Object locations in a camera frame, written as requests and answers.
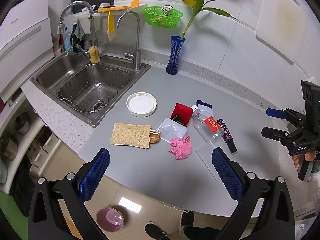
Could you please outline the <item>black colourful patterned tube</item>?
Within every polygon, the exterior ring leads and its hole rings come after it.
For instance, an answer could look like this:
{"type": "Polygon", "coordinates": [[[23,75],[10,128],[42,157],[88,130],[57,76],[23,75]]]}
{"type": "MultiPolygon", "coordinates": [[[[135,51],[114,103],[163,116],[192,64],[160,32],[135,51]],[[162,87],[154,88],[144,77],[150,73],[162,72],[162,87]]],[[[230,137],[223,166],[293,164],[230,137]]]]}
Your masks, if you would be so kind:
{"type": "Polygon", "coordinates": [[[236,145],[233,141],[233,137],[226,125],[226,123],[224,122],[223,119],[218,119],[217,123],[221,126],[221,128],[223,129],[223,139],[225,141],[225,143],[227,144],[230,152],[232,155],[236,154],[238,152],[238,149],[236,148],[236,145]]]}

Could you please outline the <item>clear plastic water bottle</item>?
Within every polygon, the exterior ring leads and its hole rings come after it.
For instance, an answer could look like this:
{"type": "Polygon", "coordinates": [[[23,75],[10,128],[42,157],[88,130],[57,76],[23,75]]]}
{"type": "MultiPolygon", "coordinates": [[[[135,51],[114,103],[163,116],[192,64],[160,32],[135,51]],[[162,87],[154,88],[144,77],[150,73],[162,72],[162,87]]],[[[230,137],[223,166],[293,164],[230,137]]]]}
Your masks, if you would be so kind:
{"type": "Polygon", "coordinates": [[[219,140],[224,131],[217,121],[206,111],[200,110],[198,106],[191,106],[193,110],[193,125],[200,133],[205,142],[212,142],[219,140]]]}

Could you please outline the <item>pink paper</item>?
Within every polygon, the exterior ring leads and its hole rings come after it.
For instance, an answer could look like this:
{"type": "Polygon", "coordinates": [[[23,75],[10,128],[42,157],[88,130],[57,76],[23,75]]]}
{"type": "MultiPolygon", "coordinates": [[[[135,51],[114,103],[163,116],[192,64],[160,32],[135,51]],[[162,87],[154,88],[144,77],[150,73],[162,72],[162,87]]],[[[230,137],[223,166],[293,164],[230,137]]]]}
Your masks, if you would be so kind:
{"type": "Polygon", "coordinates": [[[182,140],[178,138],[172,139],[170,144],[171,148],[169,149],[169,152],[175,156],[176,160],[185,159],[192,153],[192,143],[189,136],[182,140]]]}

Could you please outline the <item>red paper box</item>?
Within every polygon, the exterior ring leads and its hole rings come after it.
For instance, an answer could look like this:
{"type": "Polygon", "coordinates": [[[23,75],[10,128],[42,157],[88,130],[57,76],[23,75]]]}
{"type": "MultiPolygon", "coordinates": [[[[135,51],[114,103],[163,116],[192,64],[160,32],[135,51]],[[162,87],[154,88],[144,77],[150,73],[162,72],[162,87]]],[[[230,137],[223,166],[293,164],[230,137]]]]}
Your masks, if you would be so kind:
{"type": "Polygon", "coordinates": [[[176,103],[170,119],[182,126],[187,127],[187,124],[189,123],[192,115],[193,110],[191,107],[188,107],[180,103],[176,103]]]}

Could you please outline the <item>white round plastic lid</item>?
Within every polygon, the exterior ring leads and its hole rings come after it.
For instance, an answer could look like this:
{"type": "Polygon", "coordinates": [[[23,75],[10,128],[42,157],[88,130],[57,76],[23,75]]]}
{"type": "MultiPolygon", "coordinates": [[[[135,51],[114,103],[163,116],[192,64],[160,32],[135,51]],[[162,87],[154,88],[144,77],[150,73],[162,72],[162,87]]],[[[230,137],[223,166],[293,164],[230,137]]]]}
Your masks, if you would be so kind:
{"type": "Polygon", "coordinates": [[[150,116],[157,107],[155,97],[146,92],[136,92],[131,94],[126,100],[129,112],[139,118],[150,116]]]}

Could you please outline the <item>white sock with purple cuff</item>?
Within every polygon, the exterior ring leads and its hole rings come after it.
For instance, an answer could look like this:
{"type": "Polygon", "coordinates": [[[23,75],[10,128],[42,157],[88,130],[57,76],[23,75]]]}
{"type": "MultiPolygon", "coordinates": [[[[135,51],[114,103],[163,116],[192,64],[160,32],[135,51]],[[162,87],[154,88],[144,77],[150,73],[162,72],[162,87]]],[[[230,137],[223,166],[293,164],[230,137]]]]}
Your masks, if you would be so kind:
{"type": "Polygon", "coordinates": [[[213,116],[213,106],[211,104],[203,102],[202,100],[197,100],[196,105],[201,112],[213,116]]]}

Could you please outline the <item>clear plastic food container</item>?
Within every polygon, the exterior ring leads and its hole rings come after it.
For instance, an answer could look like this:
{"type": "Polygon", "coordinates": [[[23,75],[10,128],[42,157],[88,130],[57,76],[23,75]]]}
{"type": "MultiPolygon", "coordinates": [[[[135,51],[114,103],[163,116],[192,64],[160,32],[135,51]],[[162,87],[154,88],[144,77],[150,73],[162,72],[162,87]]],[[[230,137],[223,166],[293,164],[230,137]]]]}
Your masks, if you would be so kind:
{"type": "Polygon", "coordinates": [[[168,143],[170,143],[172,139],[182,140],[187,133],[187,128],[185,126],[180,125],[169,118],[164,119],[159,130],[160,138],[168,143]]]}

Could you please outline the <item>stainless steel kitchen sink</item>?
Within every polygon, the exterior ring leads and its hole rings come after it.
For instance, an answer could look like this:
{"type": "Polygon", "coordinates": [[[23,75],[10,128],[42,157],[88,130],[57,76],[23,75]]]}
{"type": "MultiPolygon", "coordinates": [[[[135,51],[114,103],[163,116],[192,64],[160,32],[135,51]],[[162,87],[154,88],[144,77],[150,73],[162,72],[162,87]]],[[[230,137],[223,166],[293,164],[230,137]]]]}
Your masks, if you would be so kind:
{"type": "Polygon", "coordinates": [[[30,80],[64,109],[97,127],[150,67],[143,63],[136,70],[131,60],[106,55],[94,64],[80,53],[65,51],[41,67],[30,80]]]}

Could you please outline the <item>clear flat plastic lid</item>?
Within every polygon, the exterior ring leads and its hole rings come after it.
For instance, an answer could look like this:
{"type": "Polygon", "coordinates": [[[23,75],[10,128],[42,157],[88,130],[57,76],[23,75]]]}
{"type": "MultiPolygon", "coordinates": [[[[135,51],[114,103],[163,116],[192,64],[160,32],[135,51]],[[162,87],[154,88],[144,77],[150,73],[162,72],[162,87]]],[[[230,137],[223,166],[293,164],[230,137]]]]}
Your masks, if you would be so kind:
{"type": "Polygon", "coordinates": [[[217,173],[213,163],[212,163],[212,153],[215,149],[211,141],[206,142],[197,151],[197,155],[201,158],[202,162],[209,170],[210,174],[216,181],[221,181],[219,174],[217,173]]]}

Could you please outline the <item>beige loofah scrub pad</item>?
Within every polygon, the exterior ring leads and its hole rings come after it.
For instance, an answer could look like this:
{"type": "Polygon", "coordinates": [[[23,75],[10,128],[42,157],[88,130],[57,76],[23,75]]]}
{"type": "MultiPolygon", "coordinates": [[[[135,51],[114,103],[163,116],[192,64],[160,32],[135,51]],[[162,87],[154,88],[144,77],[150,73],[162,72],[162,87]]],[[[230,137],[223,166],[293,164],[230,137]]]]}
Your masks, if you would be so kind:
{"type": "Polygon", "coordinates": [[[110,144],[147,149],[150,146],[150,125],[115,123],[110,144]]]}

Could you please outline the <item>brown round scrubber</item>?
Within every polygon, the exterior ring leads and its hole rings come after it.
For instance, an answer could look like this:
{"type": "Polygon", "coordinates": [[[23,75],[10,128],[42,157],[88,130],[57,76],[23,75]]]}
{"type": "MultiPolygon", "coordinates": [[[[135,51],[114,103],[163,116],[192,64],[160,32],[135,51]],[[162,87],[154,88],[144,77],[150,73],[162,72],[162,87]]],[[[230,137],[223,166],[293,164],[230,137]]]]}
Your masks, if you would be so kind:
{"type": "Polygon", "coordinates": [[[150,143],[150,144],[154,144],[154,143],[156,143],[157,141],[159,141],[159,139],[160,139],[160,133],[161,133],[161,130],[160,130],[160,129],[151,130],[151,131],[150,131],[150,134],[149,134],[149,143],[150,143]]]}

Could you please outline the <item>metal pot on shelf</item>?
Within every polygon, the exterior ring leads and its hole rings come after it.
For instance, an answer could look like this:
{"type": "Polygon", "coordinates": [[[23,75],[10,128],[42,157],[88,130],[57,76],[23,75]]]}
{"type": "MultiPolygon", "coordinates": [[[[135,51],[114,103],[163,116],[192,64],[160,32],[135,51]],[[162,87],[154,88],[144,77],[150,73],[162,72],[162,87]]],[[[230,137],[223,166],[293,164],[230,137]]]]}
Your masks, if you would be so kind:
{"type": "Polygon", "coordinates": [[[27,112],[19,115],[14,122],[14,131],[20,135],[25,135],[28,133],[31,127],[30,117],[27,112]]]}

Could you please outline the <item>yellow loofah sponge on faucet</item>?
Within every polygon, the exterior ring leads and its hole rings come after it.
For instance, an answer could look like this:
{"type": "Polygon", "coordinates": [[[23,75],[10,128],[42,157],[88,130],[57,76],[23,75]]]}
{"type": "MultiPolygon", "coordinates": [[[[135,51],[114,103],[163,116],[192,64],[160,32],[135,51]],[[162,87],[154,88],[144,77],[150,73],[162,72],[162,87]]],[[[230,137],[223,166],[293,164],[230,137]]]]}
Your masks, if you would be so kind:
{"type": "Polygon", "coordinates": [[[89,57],[90,57],[90,62],[93,64],[97,64],[100,62],[100,55],[99,55],[99,50],[97,46],[91,46],[89,48],[89,57]]]}

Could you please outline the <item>small gooseneck chrome faucet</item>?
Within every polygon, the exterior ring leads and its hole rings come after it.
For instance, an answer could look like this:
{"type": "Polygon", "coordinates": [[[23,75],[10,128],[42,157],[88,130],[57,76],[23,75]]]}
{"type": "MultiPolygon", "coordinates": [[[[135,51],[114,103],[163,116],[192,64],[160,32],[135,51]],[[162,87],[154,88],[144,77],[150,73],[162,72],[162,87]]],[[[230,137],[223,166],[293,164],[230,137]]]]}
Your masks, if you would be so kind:
{"type": "Polygon", "coordinates": [[[127,52],[125,54],[125,57],[127,59],[132,59],[133,60],[133,68],[135,70],[140,70],[141,69],[141,51],[139,49],[139,42],[140,42],[140,17],[139,15],[134,12],[134,11],[126,11],[124,12],[120,18],[117,21],[117,25],[116,28],[119,28],[121,20],[126,16],[132,14],[133,16],[135,16],[136,20],[137,20],[137,29],[136,29],[136,41],[135,41],[135,50],[133,53],[127,52]]]}

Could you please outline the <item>yellow hanging spatula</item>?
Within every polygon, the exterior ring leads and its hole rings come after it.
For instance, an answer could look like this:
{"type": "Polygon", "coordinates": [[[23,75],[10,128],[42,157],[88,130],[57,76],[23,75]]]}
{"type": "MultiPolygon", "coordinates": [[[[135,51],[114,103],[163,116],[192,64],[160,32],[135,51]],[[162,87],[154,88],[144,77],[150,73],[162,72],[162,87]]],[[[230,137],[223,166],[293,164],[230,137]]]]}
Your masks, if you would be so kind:
{"type": "Polygon", "coordinates": [[[107,19],[107,36],[110,41],[112,41],[116,37],[116,28],[114,25],[114,16],[112,11],[108,12],[108,19],[107,19]]]}

